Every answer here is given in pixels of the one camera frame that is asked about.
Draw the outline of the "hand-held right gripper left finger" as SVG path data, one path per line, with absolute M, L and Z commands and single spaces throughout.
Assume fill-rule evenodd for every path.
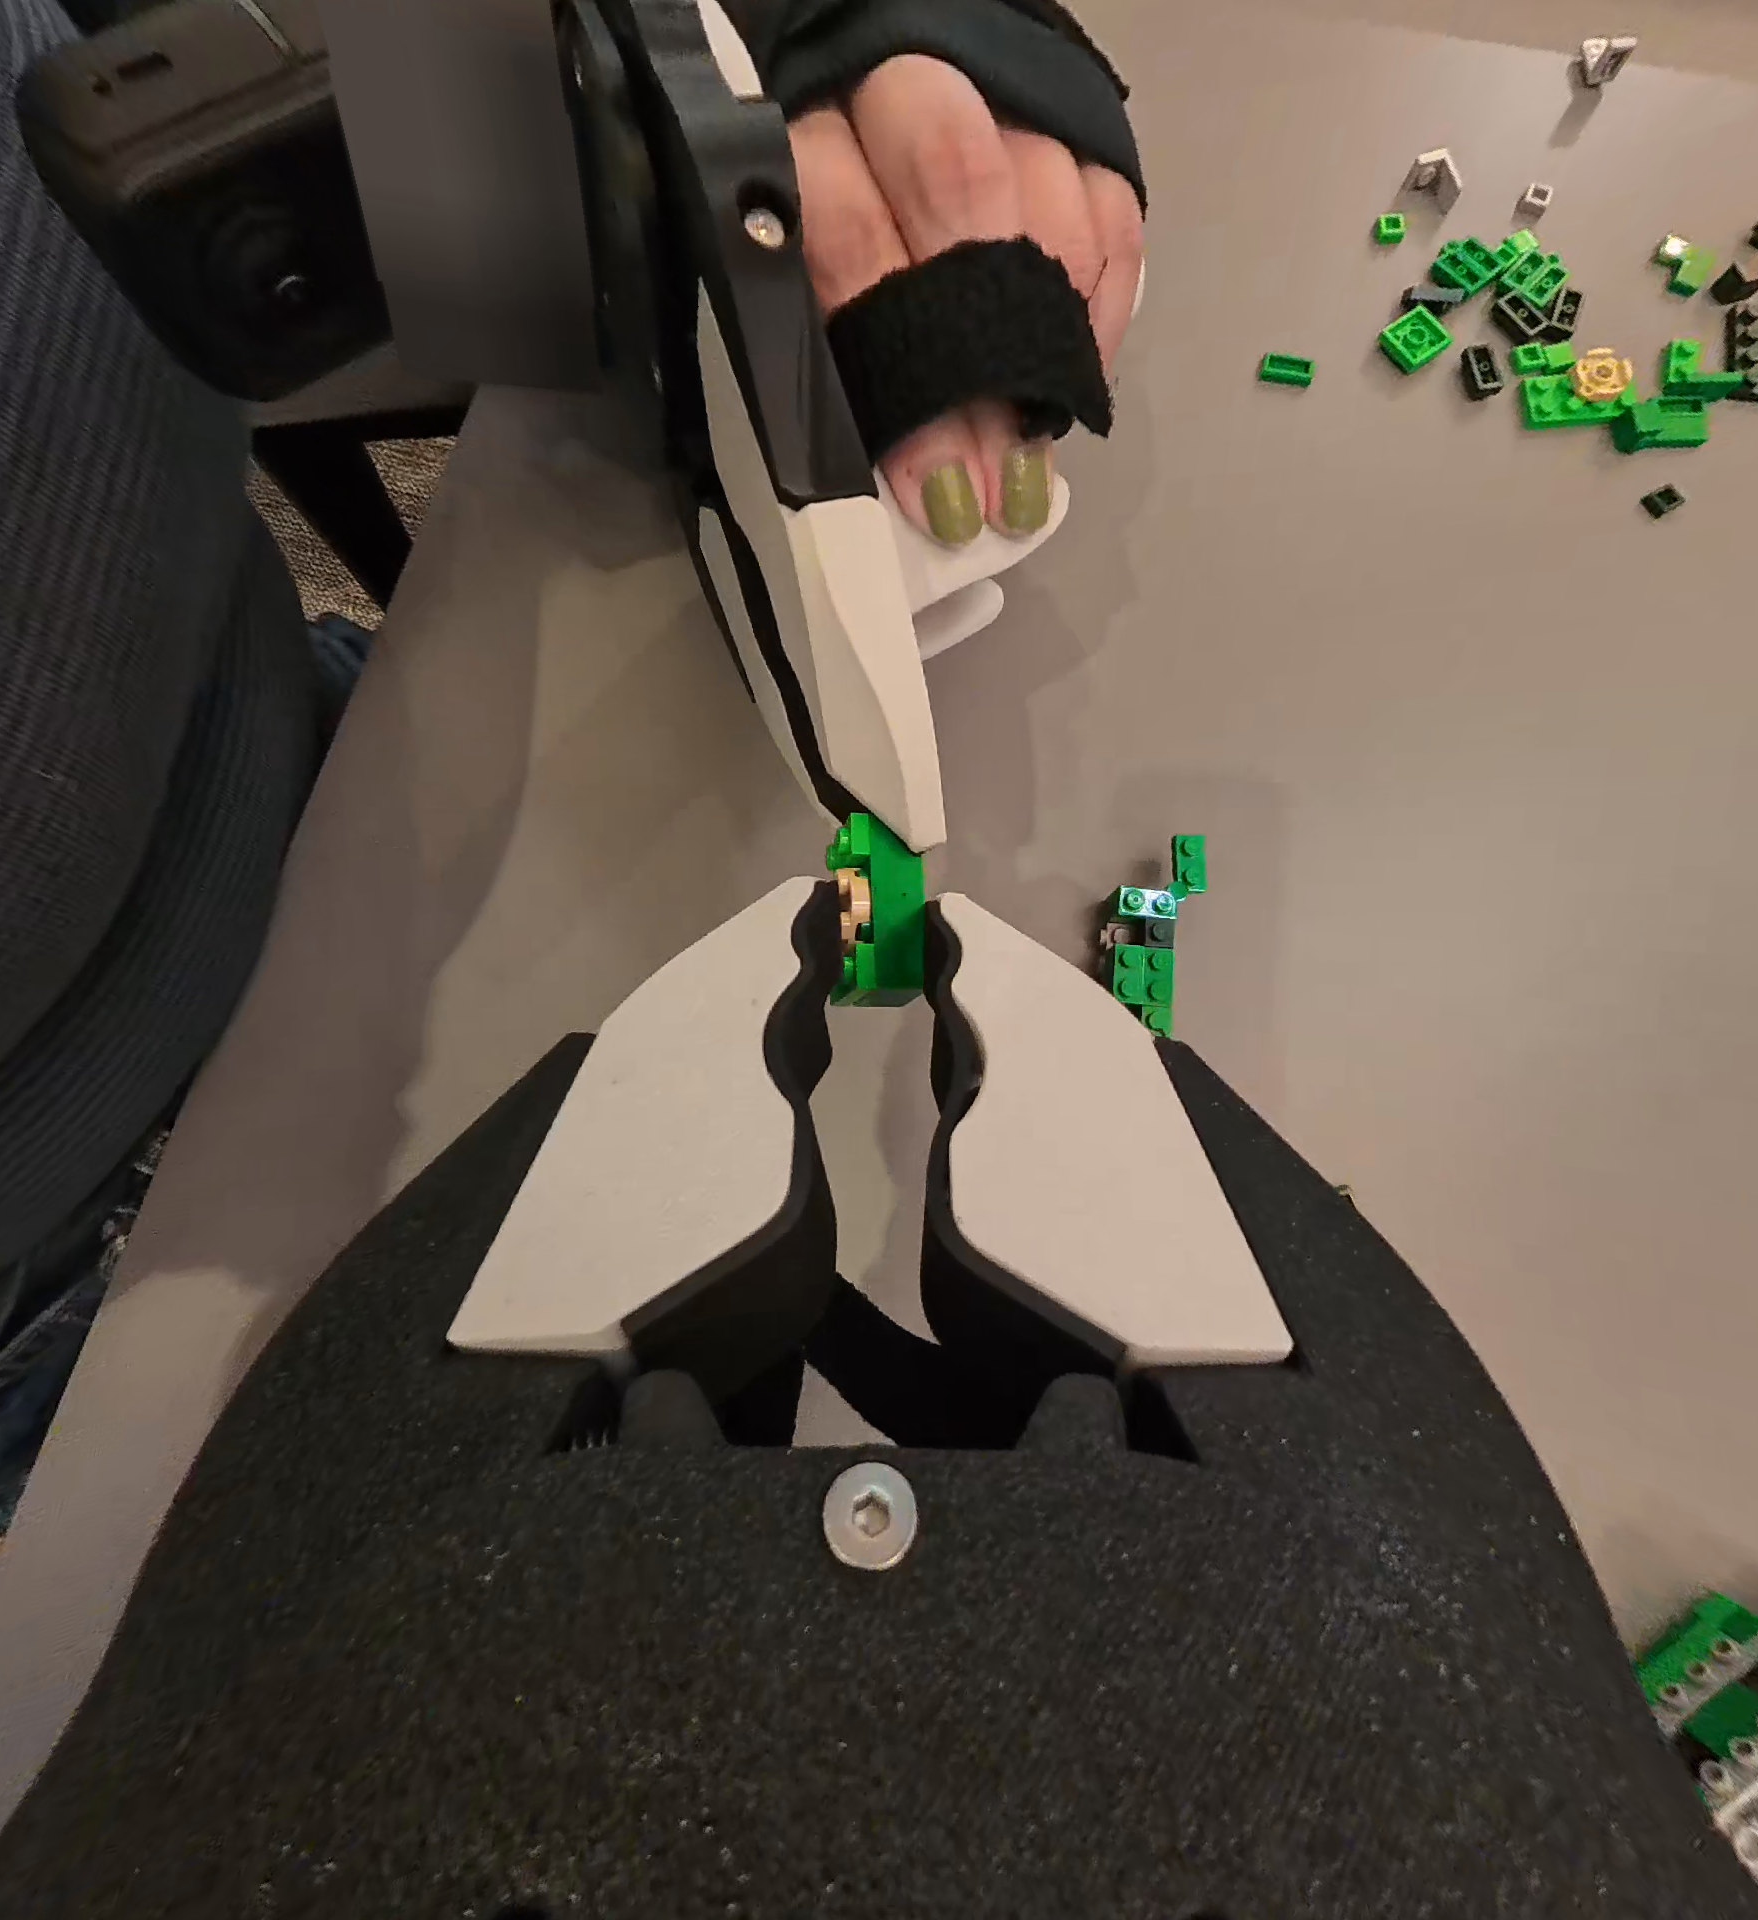
M 838 895 L 810 875 L 645 978 L 578 1070 L 448 1331 L 473 1354 L 749 1383 L 836 1272 L 813 1095 Z

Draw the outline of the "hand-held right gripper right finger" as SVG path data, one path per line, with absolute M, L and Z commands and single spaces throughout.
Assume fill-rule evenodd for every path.
M 928 908 L 923 1308 L 997 1375 L 1285 1362 L 1292 1334 L 1155 1038 L 962 894 Z

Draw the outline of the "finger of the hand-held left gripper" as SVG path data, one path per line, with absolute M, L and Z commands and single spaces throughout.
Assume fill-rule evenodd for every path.
M 706 286 L 697 293 L 697 353 L 718 486 L 718 503 L 700 509 L 700 565 L 773 744 L 818 814 L 842 824 L 857 800 L 825 767 L 804 675 L 781 628 L 787 614 L 796 640 L 806 642 L 792 514 L 773 487 L 743 382 Z
M 890 522 L 874 496 L 781 511 L 825 768 L 909 850 L 945 839 L 939 748 Z

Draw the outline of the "green and tan brick assembly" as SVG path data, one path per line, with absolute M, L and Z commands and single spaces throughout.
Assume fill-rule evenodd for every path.
M 866 813 L 834 833 L 826 867 L 840 908 L 838 1007 L 908 1007 L 923 996 L 926 874 L 922 856 Z

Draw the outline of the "grey desk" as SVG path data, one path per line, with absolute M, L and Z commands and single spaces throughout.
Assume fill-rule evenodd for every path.
M 1758 1607 L 1758 405 L 1624 458 L 1375 335 L 1529 179 L 1633 357 L 1649 263 L 1758 216 L 1758 4 L 1079 4 L 1151 193 L 1107 442 L 932 665 L 939 875 L 1068 955 L 1209 839 L 1180 1038 L 1395 1242 L 1635 1637 Z M 668 509 L 481 394 L 0 1550 L 0 1826 L 224 1401 L 312 1279 L 563 1032 L 813 867 Z

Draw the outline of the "person's left hand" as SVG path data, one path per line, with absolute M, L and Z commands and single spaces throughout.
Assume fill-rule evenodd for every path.
M 1126 88 L 1065 4 L 732 4 L 784 117 L 802 255 L 820 314 L 840 312 L 950 252 L 1020 244 L 1068 286 L 1113 384 L 1145 254 L 1145 186 Z M 984 380 L 987 343 L 1033 357 L 1062 312 L 1038 274 L 995 281 L 971 311 L 913 318 L 857 374 L 890 411 L 871 450 L 902 512 L 963 549 L 1051 520 L 1059 423 Z

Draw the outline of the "green stepped brick assembly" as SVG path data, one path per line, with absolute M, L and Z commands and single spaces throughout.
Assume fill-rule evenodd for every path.
M 1206 890 L 1206 835 L 1176 833 L 1164 875 L 1121 881 L 1107 898 L 1095 971 L 1153 1038 L 1176 1034 L 1180 914 Z

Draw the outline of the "person's blue jeans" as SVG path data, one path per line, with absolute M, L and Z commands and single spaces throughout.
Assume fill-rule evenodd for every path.
M 0 1534 L 125 1252 L 172 1137 L 161 1123 L 75 1215 L 1 1276 Z

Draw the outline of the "person's dark striped shirt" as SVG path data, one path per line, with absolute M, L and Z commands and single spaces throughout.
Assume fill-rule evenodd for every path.
M 27 158 L 17 79 L 72 37 L 0 4 L 0 1322 L 219 1041 L 329 704 L 240 411 Z

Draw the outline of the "pile of loose toy bricks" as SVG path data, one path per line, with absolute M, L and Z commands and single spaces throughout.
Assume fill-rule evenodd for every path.
M 1290 487 L 1409 522 L 1478 498 L 1485 466 L 1380 452 L 1384 404 L 1447 392 L 1638 468 L 1648 518 L 1718 448 L 1718 514 L 1758 547 L 1758 80 L 1658 63 L 1587 86 L 1578 57 L 1484 37 L 1255 25 L 1192 332 L 1249 392 L 1313 396 Z

